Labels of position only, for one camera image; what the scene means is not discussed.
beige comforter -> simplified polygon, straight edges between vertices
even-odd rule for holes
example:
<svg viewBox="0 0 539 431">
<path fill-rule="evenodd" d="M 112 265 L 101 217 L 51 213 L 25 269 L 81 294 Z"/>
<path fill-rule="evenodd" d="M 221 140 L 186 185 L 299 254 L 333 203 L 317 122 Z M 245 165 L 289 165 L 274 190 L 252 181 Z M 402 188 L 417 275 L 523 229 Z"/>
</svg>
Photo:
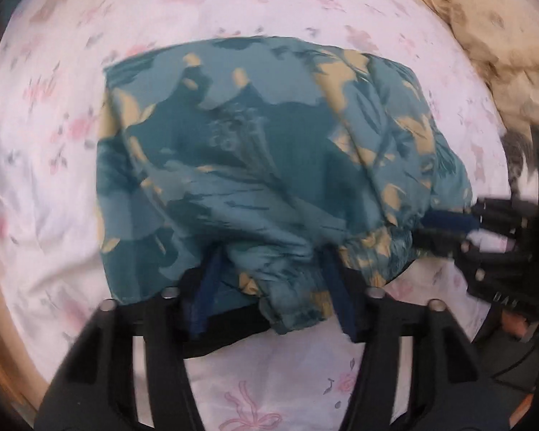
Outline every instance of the beige comforter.
<svg viewBox="0 0 539 431">
<path fill-rule="evenodd" d="M 525 0 L 423 0 L 451 26 L 508 129 L 539 124 L 539 14 Z"/>
</svg>

